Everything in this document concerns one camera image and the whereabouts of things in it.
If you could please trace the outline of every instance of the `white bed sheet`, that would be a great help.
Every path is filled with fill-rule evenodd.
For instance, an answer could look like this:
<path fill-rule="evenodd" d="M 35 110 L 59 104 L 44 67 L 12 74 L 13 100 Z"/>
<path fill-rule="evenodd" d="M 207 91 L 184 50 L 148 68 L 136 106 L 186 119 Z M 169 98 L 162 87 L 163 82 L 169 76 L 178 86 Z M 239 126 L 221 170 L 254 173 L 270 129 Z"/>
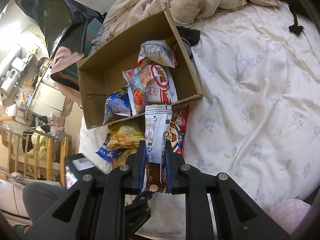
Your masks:
<path fill-rule="evenodd" d="M 228 173 L 266 212 L 290 198 L 306 198 L 320 181 L 320 36 L 308 19 L 290 33 L 288 6 L 253 4 L 194 24 L 192 48 L 203 98 L 190 103 L 186 163 Z M 107 128 L 87 130 L 80 149 L 104 172 L 95 151 Z M 184 239 L 184 196 L 156 194 L 140 233 Z"/>

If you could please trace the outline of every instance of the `metal screw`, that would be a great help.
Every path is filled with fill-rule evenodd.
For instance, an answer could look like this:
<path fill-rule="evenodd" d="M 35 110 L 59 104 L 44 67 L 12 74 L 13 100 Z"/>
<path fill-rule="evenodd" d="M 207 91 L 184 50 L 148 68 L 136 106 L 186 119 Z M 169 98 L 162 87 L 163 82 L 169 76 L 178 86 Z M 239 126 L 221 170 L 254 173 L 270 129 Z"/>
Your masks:
<path fill-rule="evenodd" d="M 92 175 L 91 175 L 91 174 L 85 174 L 85 175 L 83 175 L 82 179 L 83 179 L 84 181 L 89 181 L 89 180 L 92 179 Z"/>
<path fill-rule="evenodd" d="M 189 164 L 183 164 L 183 165 L 181 165 L 181 169 L 182 169 L 183 171 L 188 171 L 188 170 L 191 169 L 191 167 L 190 167 Z"/>
<path fill-rule="evenodd" d="M 221 179 L 221 180 L 227 180 L 228 178 L 229 178 L 228 175 L 225 174 L 225 173 L 220 173 L 219 174 L 219 179 Z"/>
<path fill-rule="evenodd" d="M 127 164 L 123 164 L 123 165 L 120 166 L 120 170 L 121 171 L 127 171 L 128 169 L 130 169 L 130 166 L 127 165 Z"/>

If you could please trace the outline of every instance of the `beige gingham quilt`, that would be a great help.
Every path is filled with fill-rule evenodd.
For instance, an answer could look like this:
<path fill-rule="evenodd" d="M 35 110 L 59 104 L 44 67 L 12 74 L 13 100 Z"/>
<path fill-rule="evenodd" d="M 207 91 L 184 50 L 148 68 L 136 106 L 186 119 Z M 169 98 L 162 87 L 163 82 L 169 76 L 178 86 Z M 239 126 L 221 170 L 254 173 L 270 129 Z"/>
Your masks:
<path fill-rule="evenodd" d="M 249 0 L 261 6 L 279 6 L 279 0 Z M 100 44 L 103 46 L 115 36 L 165 9 L 168 3 L 177 26 L 191 27 L 192 23 L 213 15 L 216 9 L 238 10 L 247 0 L 118 0 L 109 10 L 101 27 Z"/>

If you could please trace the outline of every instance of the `cardboard box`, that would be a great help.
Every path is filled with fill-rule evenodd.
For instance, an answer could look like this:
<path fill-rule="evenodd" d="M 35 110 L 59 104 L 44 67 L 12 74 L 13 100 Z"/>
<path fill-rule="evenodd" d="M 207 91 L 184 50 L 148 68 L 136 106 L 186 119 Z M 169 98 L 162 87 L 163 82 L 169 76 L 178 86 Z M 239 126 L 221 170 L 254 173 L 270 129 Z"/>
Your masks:
<path fill-rule="evenodd" d="M 188 57 L 169 9 L 166 9 L 130 27 L 91 57 L 77 62 L 81 101 L 88 129 L 102 126 L 107 95 L 127 85 L 122 71 L 137 67 L 140 45 L 145 41 L 164 40 L 172 36 L 175 36 L 178 42 L 175 52 L 178 65 L 169 68 L 178 96 L 178 102 L 172 105 L 181 105 L 202 96 L 196 67 Z M 144 114 L 126 118 L 119 116 L 119 120 L 105 125 L 139 116 Z"/>

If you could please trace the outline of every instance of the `person's leg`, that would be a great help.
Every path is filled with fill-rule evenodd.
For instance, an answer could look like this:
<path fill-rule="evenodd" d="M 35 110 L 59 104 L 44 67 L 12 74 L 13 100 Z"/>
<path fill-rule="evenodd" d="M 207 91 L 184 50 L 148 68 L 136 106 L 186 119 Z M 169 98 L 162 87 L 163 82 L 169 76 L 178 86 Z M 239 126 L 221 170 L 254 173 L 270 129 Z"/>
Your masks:
<path fill-rule="evenodd" d="M 22 198 L 32 223 L 66 192 L 66 188 L 33 182 L 23 188 Z"/>

